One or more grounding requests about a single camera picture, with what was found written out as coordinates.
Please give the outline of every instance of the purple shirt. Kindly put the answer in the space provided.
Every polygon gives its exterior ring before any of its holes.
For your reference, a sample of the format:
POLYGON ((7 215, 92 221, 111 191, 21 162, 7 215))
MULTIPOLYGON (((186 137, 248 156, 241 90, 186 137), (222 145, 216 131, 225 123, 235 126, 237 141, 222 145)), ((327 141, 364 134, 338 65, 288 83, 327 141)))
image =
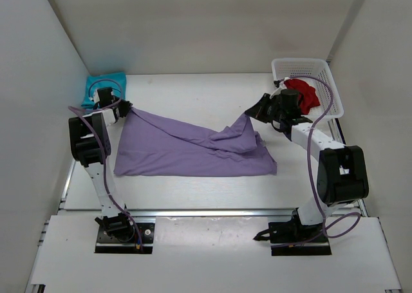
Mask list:
POLYGON ((118 146, 118 176, 230 177, 276 174, 248 116, 221 132, 132 108, 118 146))

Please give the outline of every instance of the teal cloth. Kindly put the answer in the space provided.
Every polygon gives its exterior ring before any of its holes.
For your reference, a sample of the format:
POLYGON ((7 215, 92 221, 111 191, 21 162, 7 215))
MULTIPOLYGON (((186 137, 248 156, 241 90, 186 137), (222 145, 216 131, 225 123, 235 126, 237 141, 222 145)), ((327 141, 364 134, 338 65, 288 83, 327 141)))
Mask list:
POLYGON ((104 88, 104 87, 112 87, 113 88, 113 94, 116 97, 120 98, 121 92, 119 90, 119 87, 114 83, 110 82, 108 80, 103 80, 102 82, 98 82, 93 85, 93 87, 90 88, 90 86, 97 80, 100 79, 111 79, 116 82, 118 82, 122 89, 123 89, 123 99, 126 99, 126 74, 124 72, 118 72, 118 73, 112 73, 112 74, 107 74, 107 75, 101 75, 101 76, 89 76, 87 81, 86 81, 86 90, 84 92, 84 100, 82 103, 82 108, 93 108, 95 103, 93 102, 93 94, 95 90, 99 88, 104 88))

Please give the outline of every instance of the white panel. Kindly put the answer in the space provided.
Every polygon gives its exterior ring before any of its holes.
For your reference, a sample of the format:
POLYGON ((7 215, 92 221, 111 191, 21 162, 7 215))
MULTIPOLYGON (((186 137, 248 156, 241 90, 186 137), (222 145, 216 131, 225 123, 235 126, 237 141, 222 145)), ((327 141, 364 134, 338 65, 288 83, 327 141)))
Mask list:
POLYGON ((270 72, 326 59, 353 0, 55 0, 91 73, 270 72))
POLYGON ((380 217, 407 292, 412 292, 411 39, 411 0, 366 0, 332 62, 345 107, 344 135, 365 152, 367 208, 380 217))
MULTIPOLYGON (((221 131, 261 96, 272 93, 272 74, 128 75, 127 99, 157 115, 221 131)), ((312 195, 306 151, 269 124, 252 120, 278 163, 277 175, 200 178, 115 177, 130 209, 293 208, 312 195)), ((122 123, 109 127, 111 166, 115 166, 122 123)), ((313 160, 314 175, 317 162, 313 160)), ((90 177, 76 165, 66 209, 100 209, 90 177)))
POLYGON ((87 71, 47 0, 0 0, 0 292, 23 292, 70 164, 87 71))
MULTIPOLYGON (((158 218, 152 255, 95 254, 93 214, 54 216, 32 283, 65 292, 385 292, 399 288, 379 221, 363 218, 332 255, 272 257, 264 218, 158 218)), ((332 234, 350 226, 345 219, 332 234)))

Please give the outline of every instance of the black mounting plate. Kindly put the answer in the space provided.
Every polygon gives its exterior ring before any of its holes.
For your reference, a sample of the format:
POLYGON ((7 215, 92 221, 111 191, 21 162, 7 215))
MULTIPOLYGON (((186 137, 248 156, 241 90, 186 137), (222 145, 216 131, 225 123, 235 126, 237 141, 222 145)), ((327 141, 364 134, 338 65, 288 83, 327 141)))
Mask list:
POLYGON ((95 253, 116 253, 116 254, 152 254, 153 240, 155 238, 155 224, 151 222, 137 223, 140 234, 143 239, 143 252, 135 247, 135 239, 121 242, 115 237, 110 237, 104 234, 102 227, 98 228, 95 253), (150 230, 150 234, 146 235, 146 230, 150 230))
MULTIPOLYGON (((276 227, 282 224, 284 224, 284 222, 270 222, 269 229, 275 231, 276 227)), ((278 235, 270 233, 272 256, 329 256, 332 254, 329 240, 323 235, 302 246, 274 247, 275 245, 293 242, 297 242, 297 240, 295 240, 292 234, 278 235)))

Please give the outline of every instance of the laundry basket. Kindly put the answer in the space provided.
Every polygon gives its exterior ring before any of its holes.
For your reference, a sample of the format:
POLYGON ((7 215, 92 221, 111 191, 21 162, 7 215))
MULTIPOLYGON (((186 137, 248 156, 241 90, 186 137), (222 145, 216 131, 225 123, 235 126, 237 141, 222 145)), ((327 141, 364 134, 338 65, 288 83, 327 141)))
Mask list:
MULTIPOLYGON (((341 98, 337 92, 335 82, 333 81, 332 73, 326 61, 322 59, 312 58, 280 58, 272 61, 272 72, 274 80, 283 79, 285 77, 294 77, 299 75, 310 75, 327 83, 333 92, 333 104, 328 114, 323 117, 323 120, 330 120, 343 116, 343 107, 341 98)), ((313 79, 301 79, 316 89, 316 95, 319 98, 320 106, 312 108, 309 119, 315 120, 319 117, 329 105, 330 94, 326 87, 313 79)))

